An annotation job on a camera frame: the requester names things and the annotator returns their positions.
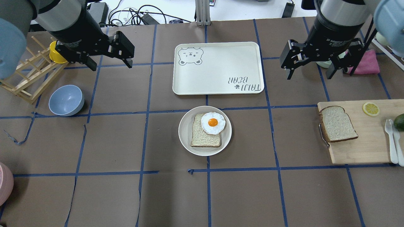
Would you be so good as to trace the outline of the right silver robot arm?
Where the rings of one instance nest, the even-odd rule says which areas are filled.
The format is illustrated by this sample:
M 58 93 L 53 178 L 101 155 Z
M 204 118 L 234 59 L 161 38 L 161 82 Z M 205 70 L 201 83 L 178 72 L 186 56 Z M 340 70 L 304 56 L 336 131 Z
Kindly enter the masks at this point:
M 393 52 L 403 54 L 402 0 L 314 0 L 317 16 L 304 43 L 288 40 L 280 56 L 291 79 L 294 70 L 310 62 L 331 61 L 326 76 L 341 69 L 355 72 L 377 33 Z

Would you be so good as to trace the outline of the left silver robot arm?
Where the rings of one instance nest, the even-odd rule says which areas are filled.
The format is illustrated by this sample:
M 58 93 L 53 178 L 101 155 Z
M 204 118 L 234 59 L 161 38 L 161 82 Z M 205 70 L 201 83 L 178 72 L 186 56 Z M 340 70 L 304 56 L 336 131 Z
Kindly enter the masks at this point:
M 134 45 L 121 31 L 107 36 L 87 11 L 85 0 L 2 0 L 0 13 L 1 79 L 16 70 L 32 20 L 57 40 L 56 52 L 70 63 L 95 71 L 91 56 L 104 55 L 133 66 Z

